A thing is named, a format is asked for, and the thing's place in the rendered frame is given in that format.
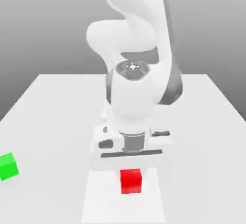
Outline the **small green cube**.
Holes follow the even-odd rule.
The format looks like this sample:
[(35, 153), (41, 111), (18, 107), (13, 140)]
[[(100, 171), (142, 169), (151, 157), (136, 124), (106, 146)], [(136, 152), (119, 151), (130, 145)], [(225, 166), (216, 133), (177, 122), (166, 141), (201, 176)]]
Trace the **small green cube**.
[(19, 170), (13, 154), (10, 152), (0, 156), (0, 180), (6, 180), (18, 174)]

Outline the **small red cube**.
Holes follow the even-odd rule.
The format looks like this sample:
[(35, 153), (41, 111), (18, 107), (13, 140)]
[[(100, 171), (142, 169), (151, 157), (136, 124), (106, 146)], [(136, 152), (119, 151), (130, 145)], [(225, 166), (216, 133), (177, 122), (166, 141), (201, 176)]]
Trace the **small red cube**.
[(122, 194), (141, 193), (142, 174), (140, 169), (120, 170), (120, 179)]

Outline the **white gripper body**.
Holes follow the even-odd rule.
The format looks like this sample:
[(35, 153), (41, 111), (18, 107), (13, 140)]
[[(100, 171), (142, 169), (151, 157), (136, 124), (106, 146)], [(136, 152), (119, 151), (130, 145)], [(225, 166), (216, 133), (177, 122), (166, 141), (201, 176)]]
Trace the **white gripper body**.
[(119, 171), (164, 167), (169, 163), (170, 154), (171, 147), (150, 147), (139, 152), (93, 149), (90, 151), (89, 169), (92, 171)]

